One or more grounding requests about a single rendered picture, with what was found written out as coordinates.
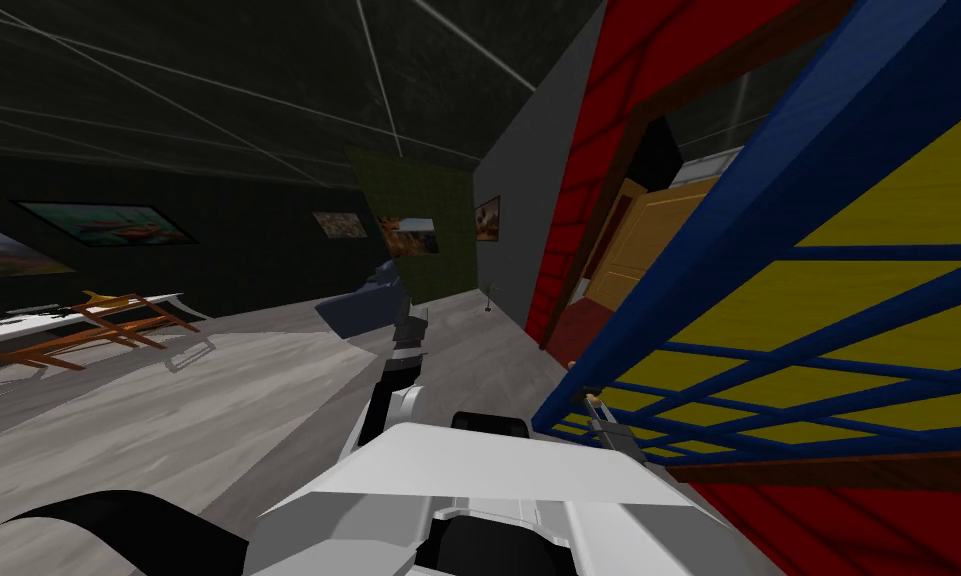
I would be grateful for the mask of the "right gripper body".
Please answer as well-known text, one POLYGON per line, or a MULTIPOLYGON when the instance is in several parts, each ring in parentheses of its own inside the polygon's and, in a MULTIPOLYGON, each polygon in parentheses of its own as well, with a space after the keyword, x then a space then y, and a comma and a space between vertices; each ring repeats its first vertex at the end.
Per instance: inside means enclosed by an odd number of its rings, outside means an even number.
POLYGON ((647 463, 645 453, 636 443, 630 427, 606 420, 594 420, 593 431, 603 448, 624 453, 641 465, 647 463))

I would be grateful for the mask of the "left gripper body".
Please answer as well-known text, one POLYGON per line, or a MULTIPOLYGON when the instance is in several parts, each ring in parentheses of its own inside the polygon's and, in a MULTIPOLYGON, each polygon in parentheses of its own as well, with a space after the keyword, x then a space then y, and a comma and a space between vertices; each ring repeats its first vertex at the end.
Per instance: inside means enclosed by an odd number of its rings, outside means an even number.
POLYGON ((403 302, 393 323, 394 349, 419 348, 429 324, 429 308, 403 302))

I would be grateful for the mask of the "dark blue sofa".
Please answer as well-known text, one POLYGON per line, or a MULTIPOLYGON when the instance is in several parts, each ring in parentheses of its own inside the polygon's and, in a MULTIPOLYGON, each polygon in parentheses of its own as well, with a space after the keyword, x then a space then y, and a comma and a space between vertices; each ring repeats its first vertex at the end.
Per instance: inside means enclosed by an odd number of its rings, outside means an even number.
POLYGON ((349 339, 393 324, 407 298, 395 263, 389 260, 361 288, 324 300, 315 311, 339 338, 349 339))

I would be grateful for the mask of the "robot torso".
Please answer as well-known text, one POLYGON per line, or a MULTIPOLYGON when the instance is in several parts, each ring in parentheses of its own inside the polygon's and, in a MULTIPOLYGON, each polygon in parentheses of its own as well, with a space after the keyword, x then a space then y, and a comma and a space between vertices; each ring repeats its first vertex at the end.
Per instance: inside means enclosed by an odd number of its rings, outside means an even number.
POLYGON ((775 576, 617 451, 400 423, 259 518, 242 576, 775 576))

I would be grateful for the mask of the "light wooden door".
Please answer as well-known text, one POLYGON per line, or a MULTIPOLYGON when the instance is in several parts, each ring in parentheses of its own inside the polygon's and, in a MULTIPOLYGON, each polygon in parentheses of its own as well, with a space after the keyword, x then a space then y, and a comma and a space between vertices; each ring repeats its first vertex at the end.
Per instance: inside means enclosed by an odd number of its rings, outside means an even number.
POLYGON ((621 184, 611 219, 588 262, 583 296, 615 311, 673 240, 718 177, 648 191, 631 179, 621 184))

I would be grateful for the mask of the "white table with orange legs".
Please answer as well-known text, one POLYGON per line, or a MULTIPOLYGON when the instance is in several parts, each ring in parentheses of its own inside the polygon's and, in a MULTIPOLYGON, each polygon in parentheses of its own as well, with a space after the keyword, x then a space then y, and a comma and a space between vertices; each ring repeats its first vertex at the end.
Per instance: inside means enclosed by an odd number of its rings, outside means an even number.
POLYGON ((147 335, 165 326, 180 326, 197 333, 198 328, 168 312, 163 307, 170 304, 186 314, 200 320, 208 320, 205 314, 193 310, 180 300, 180 295, 167 294, 142 297, 138 294, 125 296, 101 296, 91 291, 90 299, 74 306, 45 306, 27 308, 10 317, 0 319, 0 342, 30 334, 49 332, 55 328, 78 323, 88 327, 68 336, 28 347, 0 352, 0 362, 20 364, 33 368, 59 367, 81 371, 83 367, 59 358, 61 354, 90 349, 105 343, 137 348, 141 344, 162 349, 163 344, 155 342, 147 335))

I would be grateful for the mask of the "blue and yellow door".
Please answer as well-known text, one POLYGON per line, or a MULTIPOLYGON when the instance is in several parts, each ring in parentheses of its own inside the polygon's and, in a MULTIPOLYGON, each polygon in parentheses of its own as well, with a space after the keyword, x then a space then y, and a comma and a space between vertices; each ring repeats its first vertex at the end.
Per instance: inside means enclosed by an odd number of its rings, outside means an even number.
POLYGON ((700 465, 961 451, 961 0, 858 0, 533 417, 700 465))

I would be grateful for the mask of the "orange and blue wall picture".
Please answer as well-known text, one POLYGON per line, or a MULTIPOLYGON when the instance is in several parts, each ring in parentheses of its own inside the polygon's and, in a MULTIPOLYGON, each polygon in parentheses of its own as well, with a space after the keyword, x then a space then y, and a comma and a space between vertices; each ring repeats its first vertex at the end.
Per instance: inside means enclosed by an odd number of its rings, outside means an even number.
POLYGON ((437 254, 439 252, 432 219, 378 217, 377 221, 393 258, 437 254))

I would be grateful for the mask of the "small brown wall picture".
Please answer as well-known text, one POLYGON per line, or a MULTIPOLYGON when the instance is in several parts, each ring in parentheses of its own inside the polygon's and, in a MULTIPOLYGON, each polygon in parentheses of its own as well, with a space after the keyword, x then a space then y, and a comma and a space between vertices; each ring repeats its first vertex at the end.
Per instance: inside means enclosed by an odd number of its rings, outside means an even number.
POLYGON ((329 239, 367 237, 363 224, 356 213, 314 212, 313 217, 329 239))

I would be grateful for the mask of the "orange framed wall picture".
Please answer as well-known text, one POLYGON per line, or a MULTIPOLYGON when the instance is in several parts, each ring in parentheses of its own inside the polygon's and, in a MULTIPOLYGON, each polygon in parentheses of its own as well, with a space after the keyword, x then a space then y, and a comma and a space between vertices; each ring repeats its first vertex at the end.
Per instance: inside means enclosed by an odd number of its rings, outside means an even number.
POLYGON ((500 198, 484 202, 475 210, 476 240, 483 242, 497 242, 500 229, 500 198))

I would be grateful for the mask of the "teal and orange wall picture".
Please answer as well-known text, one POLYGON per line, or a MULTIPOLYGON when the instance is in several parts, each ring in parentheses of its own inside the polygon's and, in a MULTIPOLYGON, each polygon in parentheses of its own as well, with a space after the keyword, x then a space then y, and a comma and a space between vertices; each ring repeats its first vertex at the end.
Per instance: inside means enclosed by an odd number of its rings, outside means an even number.
POLYGON ((91 248, 194 245, 197 241, 152 206, 14 201, 91 248))

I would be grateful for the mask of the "grey and brown wall picture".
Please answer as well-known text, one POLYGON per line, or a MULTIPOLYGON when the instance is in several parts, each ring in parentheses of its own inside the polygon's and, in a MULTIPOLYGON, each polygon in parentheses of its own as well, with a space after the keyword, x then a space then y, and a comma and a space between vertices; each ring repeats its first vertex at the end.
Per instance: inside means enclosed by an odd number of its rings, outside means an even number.
POLYGON ((0 233, 0 278, 70 272, 68 266, 0 233))

